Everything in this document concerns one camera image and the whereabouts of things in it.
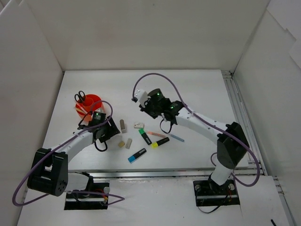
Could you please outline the black handled scissors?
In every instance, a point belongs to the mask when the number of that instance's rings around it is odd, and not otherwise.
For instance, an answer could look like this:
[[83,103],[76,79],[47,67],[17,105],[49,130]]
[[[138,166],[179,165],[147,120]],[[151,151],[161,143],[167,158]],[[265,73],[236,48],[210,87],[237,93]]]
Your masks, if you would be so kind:
[[84,91],[80,90],[74,95],[74,99],[77,103],[83,104],[86,99],[86,94],[84,93]]

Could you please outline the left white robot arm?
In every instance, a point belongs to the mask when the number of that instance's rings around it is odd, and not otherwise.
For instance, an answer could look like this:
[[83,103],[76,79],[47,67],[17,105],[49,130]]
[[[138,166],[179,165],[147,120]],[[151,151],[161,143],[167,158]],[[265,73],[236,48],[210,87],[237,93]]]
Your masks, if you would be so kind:
[[94,112],[87,125],[79,124],[78,132],[55,148],[40,148],[32,163],[32,173],[27,187],[45,194],[60,196],[63,192],[77,190],[82,197],[94,192],[93,177],[88,173],[68,173],[69,162],[83,149],[99,141],[108,149],[106,142],[120,134],[114,120],[105,113]]

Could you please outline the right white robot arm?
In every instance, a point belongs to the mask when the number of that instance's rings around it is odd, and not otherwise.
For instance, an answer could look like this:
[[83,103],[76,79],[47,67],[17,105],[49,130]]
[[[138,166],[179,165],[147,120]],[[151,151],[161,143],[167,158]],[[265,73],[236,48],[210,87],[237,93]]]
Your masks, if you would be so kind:
[[142,112],[152,118],[162,117],[171,125],[179,125],[195,131],[217,145],[217,163],[208,182],[209,191],[219,194],[225,188],[231,172],[245,156],[249,143],[240,124],[221,123],[192,110],[187,110],[181,101],[171,102],[160,89],[147,93],[136,89],[134,99]]

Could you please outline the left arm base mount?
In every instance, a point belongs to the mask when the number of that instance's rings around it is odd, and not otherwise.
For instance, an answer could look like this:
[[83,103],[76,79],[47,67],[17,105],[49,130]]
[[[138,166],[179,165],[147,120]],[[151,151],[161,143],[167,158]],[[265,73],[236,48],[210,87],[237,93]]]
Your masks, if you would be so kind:
[[[89,190],[108,194],[110,183],[108,181],[95,182]],[[108,209],[108,199],[107,195],[68,192],[65,197],[64,210],[106,210]]]

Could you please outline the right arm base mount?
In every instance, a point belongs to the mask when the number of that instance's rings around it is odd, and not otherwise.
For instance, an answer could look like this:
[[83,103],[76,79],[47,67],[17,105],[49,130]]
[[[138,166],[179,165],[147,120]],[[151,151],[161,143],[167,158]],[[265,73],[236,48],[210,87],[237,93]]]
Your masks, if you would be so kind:
[[196,207],[205,214],[211,214],[220,207],[240,205],[235,181],[228,178],[223,185],[216,184],[211,176],[208,179],[193,181]]

